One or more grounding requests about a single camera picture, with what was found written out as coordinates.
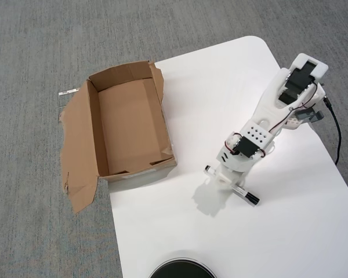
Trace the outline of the white slotted gripper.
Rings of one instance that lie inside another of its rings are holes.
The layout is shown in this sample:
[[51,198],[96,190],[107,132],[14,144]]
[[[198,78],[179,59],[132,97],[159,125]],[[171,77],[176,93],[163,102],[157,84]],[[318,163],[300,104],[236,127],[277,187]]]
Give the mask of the white slotted gripper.
[[232,184],[243,188],[245,172],[235,172],[234,175],[233,171],[249,171],[265,156],[266,152],[247,138],[239,139],[234,149],[225,141],[217,155],[217,160],[222,165],[218,165],[215,170],[214,183],[219,188],[230,187]]

